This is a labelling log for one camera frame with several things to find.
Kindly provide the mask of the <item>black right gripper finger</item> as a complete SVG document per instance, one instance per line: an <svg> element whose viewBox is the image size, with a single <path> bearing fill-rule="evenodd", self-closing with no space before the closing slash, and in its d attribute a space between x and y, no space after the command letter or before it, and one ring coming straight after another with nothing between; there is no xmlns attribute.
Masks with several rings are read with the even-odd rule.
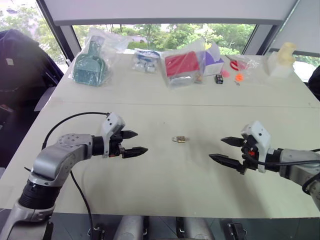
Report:
<svg viewBox="0 0 320 240"><path fill-rule="evenodd" d="M244 145L244 139L239 137L228 136L228 137L221 138L220 140L234 147L242 147Z"/></svg>
<svg viewBox="0 0 320 240"><path fill-rule="evenodd" d="M212 160L214 160L215 162L228 167L228 168L232 168L237 170L238 172L242 171L242 164L235 159L229 158L226 155L222 155L222 154L209 154L208 155Z"/></svg>

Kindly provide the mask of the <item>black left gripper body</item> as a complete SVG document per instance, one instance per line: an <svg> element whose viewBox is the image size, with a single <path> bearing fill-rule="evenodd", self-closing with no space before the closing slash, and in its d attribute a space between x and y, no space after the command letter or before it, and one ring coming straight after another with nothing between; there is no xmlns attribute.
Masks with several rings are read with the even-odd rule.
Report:
<svg viewBox="0 0 320 240"><path fill-rule="evenodd" d="M124 131L120 130L114 133L109 140L109 152L108 156L118 157L124 154L124 147L122 146L122 141L124 140Z"/></svg>

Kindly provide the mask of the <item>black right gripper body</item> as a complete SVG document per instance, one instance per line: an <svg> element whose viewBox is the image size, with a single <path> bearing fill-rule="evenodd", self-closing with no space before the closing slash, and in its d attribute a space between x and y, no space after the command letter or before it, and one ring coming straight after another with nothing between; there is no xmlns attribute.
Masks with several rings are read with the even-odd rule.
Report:
<svg viewBox="0 0 320 240"><path fill-rule="evenodd" d="M244 175L247 169L256 170L258 168L258 148L257 141L252 135L244 134L243 145L241 147L243 162L240 167L240 174Z"/></svg>

